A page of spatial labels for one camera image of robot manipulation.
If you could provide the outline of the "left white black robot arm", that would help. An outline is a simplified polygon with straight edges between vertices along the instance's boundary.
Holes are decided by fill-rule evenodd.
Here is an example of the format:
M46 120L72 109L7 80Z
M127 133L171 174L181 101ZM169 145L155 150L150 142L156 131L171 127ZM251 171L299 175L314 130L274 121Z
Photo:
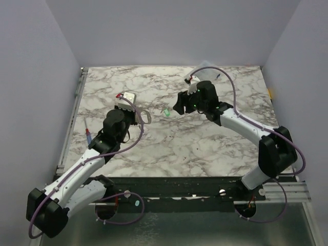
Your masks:
M68 220L90 203L112 199L113 189L104 178L87 179L107 164L114 155L130 150L141 140L144 121L140 109L116 106L107 113L103 128L91 140L80 159L62 176L42 190L33 189L28 195L26 219L28 235L34 227L53 238L67 225Z

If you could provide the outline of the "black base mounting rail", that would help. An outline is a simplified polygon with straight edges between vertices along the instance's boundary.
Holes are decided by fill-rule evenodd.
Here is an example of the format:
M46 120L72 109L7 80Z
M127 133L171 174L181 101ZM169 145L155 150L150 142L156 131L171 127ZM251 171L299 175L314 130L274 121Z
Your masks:
M234 203L264 201L259 193L262 185L252 191L241 186L239 177L105 177L99 175L106 188L105 195L126 192L106 201L96 201L101 218L113 213L182 213L233 212Z

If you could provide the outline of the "clear plastic organizer box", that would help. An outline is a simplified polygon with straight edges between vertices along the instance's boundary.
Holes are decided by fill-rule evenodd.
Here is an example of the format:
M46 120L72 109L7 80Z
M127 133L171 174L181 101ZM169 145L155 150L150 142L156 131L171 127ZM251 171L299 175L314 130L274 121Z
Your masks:
M213 63L210 63L206 60L202 61L198 66L196 66L193 70L191 70L187 75L186 78L190 78L192 74L193 78L198 79L199 81L203 80L210 80L214 81L220 78L221 72L214 68L207 68L207 67L215 67L217 66Z

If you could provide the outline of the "aluminium side rail left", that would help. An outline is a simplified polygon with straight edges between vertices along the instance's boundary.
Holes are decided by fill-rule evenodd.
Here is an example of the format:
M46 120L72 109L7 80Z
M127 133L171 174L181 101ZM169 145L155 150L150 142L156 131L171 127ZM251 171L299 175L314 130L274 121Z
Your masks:
M79 109L79 105L80 105L81 98L83 95L83 90L85 87L88 71L89 71L89 68L87 68L87 67L81 68L81 75L78 80L77 88L76 88L76 91L74 94L74 104L73 104L73 108L72 108L72 112L71 112L71 116L70 116L70 120L69 120L69 125L68 125L67 131L66 131L65 141L64 141L62 151L59 156L59 161L56 166L52 181L56 181L64 173L65 163L67 160L69 146L70 146L70 142L71 142L71 137L73 135L74 125L76 122L78 109Z

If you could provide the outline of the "red blue screwdriver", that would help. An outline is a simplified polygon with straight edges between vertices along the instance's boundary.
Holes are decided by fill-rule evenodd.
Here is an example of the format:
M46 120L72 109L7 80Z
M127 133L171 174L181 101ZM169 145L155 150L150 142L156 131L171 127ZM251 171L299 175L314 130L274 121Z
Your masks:
M87 143L88 145L91 143L92 141L92 137L91 137L91 133L89 131L88 125L87 125L87 120L86 118L84 118L84 124L85 124L85 134L86 134L86 139L87 139Z

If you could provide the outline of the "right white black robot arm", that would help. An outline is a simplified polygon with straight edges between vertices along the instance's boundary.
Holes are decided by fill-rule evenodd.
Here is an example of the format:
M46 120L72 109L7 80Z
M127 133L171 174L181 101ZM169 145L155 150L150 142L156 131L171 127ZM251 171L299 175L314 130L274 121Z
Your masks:
M240 200L248 200L256 187L275 178L297 160L287 128L260 125L237 114L231 104L219 101L215 86L208 80L193 83L189 90L179 92L173 109L180 115L198 111L209 121L240 134L258 147L257 166L243 175L241 184L235 188Z

